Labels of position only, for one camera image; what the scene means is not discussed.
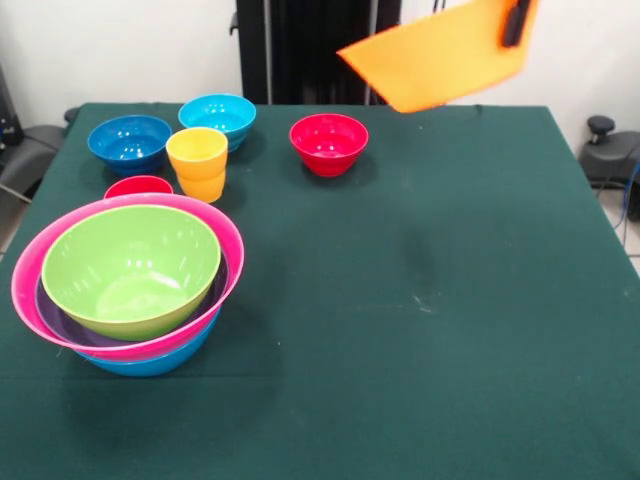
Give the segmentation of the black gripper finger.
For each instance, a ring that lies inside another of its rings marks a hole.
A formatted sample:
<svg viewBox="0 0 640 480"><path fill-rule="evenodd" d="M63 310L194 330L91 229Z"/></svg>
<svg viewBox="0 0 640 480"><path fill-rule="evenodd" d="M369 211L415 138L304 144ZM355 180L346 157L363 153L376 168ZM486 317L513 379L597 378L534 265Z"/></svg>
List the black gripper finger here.
<svg viewBox="0 0 640 480"><path fill-rule="evenodd" d="M531 0L517 0L510 7L501 37L502 47L514 48L520 44L531 3Z"/></svg>

